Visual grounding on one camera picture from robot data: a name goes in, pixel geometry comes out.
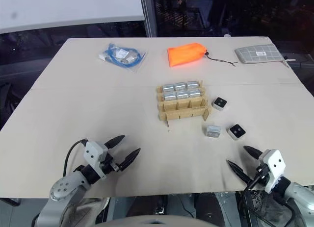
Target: gray plaid pouch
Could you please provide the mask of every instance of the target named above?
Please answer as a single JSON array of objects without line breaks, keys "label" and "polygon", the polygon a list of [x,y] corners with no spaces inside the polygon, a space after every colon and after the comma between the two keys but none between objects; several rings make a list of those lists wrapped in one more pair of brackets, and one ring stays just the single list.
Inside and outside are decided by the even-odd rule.
[{"label": "gray plaid pouch", "polygon": [[245,64],[284,61],[274,44],[242,47],[235,50],[239,60]]}]

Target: black cable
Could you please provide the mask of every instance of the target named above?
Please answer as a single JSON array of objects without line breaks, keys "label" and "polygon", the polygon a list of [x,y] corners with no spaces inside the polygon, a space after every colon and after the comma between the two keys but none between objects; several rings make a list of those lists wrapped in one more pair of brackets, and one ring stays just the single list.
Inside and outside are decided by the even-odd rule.
[{"label": "black cable", "polygon": [[295,218],[295,211],[290,205],[288,205],[288,203],[285,203],[284,205],[285,205],[285,207],[287,207],[291,211],[291,218],[284,226],[284,227],[287,227],[288,225],[290,225],[292,220]]},{"label": "black cable", "polygon": [[76,145],[78,145],[79,143],[82,143],[82,144],[86,145],[86,142],[87,142],[87,141],[88,141],[87,139],[83,139],[83,140],[76,141],[76,142],[72,145],[72,147],[69,149],[68,154],[67,154],[67,156],[65,157],[65,161],[64,161],[63,177],[65,177],[66,174],[67,174],[67,165],[68,165],[68,160],[69,160],[69,156],[70,156],[71,151],[72,151],[72,150],[74,149],[74,147],[75,147]]},{"label": "black cable", "polygon": [[191,212],[189,212],[186,208],[185,208],[185,206],[183,205],[183,202],[182,202],[182,200],[180,199],[180,197],[178,196],[178,195],[176,195],[177,197],[178,197],[178,199],[180,200],[180,202],[181,202],[181,205],[182,205],[182,207],[183,207],[183,209],[188,213],[188,214],[190,214],[190,216],[192,217],[192,218],[194,218],[194,216],[192,215],[192,213]]},{"label": "black cable", "polygon": [[[244,199],[244,197],[245,197],[245,194],[249,191],[249,189],[252,189],[255,185],[256,185],[256,183],[260,180],[260,176],[259,175],[256,175],[255,176],[255,178],[254,178],[254,180],[252,180],[248,185],[247,185],[247,187],[244,189],[244,191],[243,191],[243,193],[242,193],[242,195],[241,195],[241,201],[242,201],[242,203],[244,204],[244,206],[250,211],[250,212],[252,212],[256,217],[258,217],[261,221],[264,221],[266,224],[268,224],[269,226],[271,226],[271,227],[276,227],[274,224],[272,224],[271,222],[269,222],[268,220],[266,220],[266,219],[264,219],[260,214],[258,214],[255,210],[253,210],[253,209],[251,209],[248,205],[247,205],[247,203],[246,203],[246,201],[245,201],[245,199]],[[284,204],[284,206],[286,206],[290,211],[291,211],[291,213],[292,213],[292,216],[291,216],[291,218],[290,218],[290,220],[285,224],[285,226],[284,227],[287,227],[291,222],[292,222],[292,220],[294,219],[294,217],[295,217],[295,211],[293,210],[293,208],[291,207],[291,206],[289,206],[287,203],[285,203]]]},{"label": "black cable", "polygon": [[36,216],[34,216],[33,220],[31,221],[31,227],[35,227],[35,222],[36,222],[38,216],[39,216],[39,213]]},{"label": "black cable", "polygon": [[235,66],[235,64],[237,62],[229,62],[229,61],[225,61],[225,60],[222,60],[222,59],[213,59],[213,58],[210,58],[208,55],[209,53],[208,52],[205,52],[205,55],[208,59],[211,59],[211,60],[214,60],[214,61],[218,61],[218,62],[223,62],[223,63],[229,63],[229,64],[232,64],[233,66]]}]

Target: blue cable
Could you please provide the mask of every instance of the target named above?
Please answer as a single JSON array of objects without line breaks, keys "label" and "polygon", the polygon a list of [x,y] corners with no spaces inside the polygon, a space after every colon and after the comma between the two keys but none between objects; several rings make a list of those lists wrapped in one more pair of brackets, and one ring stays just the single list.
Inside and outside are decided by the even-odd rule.
[{"label": "blue cable", "polygon": [[[116,59],[116,57],[114,57],[114,55],[113,55],[113,51],[114,51],[114,50],[117,50],[117,49],[124,49],[124,50],[126,50],[126,51],[133,51],[133,52],[137,53],[137,58],[136,58],[136,60],[135,60],[133,63],[130,63],[130,64],[124,64],[124,63],[122,63],[122,62],[119,62],[119,61]],[[141,56],[140,53],[139,53],[136,49],[134,49],[134,48],[125,48],[125,47],[123,47],[123,48],[117,48],[117,47],[114,47],[113,44],[109,44],[109,47],[108,47],[108,49],[107,49],[105,52],[106,52],[106,53],[109,55],[109,57],[110,57],[110,59],[109,59],[109,58],[106,59],[107,61],[109,61],[109,62],[111,62],[111,63],[113,63],[113,64],[115,64],[115,65],[118,65],[118,66],[120,66],[120,67],[122,67],[122,68],[130,68],[130,67],[134,67],[135,65],[138,65],[138,64],[142,61],[142,59],[144,58],[144,56],[145,56],[145,54],[143,54],[143,56]]]}]

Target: drawstring cord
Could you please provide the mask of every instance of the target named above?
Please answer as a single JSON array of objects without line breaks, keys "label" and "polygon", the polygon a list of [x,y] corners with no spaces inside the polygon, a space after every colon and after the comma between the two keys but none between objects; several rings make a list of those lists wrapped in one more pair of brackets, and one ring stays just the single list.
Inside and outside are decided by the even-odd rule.
[{"label": "drawstring cord", "polygon": [[208,59],[211,59],[211,60],[214,60],[214,61],[219,61],[219,62],[224,62],[224,63],[229,63],[229,64],[232,64],[233,66],[235,66],[235,64],[237,62],[229,62],[229,61],[225,61],[225,60],[221,60],[221,59],[213,59],[213,58],[210,58],[208,55],[209,53],[208,52],[205,52],[205,55]]}]

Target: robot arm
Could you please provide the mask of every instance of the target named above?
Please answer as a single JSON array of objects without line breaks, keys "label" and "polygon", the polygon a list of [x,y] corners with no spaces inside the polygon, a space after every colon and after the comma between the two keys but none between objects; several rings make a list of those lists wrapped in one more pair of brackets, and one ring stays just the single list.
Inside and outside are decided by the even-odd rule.
[{"label": "robot arm", "polygon": [[36,227],[67,227],[76,206],[84,197],[91,185],[99,179],[106,179],[112,171],[123,171],[137,157],[140,148],[131,152],[121,164],[117,164],[108,153],[117,145],[124,135],[113,138],[105,146],[94,141],[87,141],[84,158],[87,166],[80,165],[69,175],[59,179],[51,188],[47,204],[40,212]]},{"label": "robot arm", "polygon": [[[280,151],[266,150],[261,152],[251,146],[244,146],[244,149],[261,163],[256,169],[256,177],[258,178],[258,183],[265,186],[265,192],[278,194],[280,204],[286,204],[289,199],[294,199],[306,226],[314,226],[314,193],[310,189],[291,182],[283,176],[286,164]],[[252,184],[253,180],[238,165],[228,160],[227,162],[245,183],[248,185]]]}]

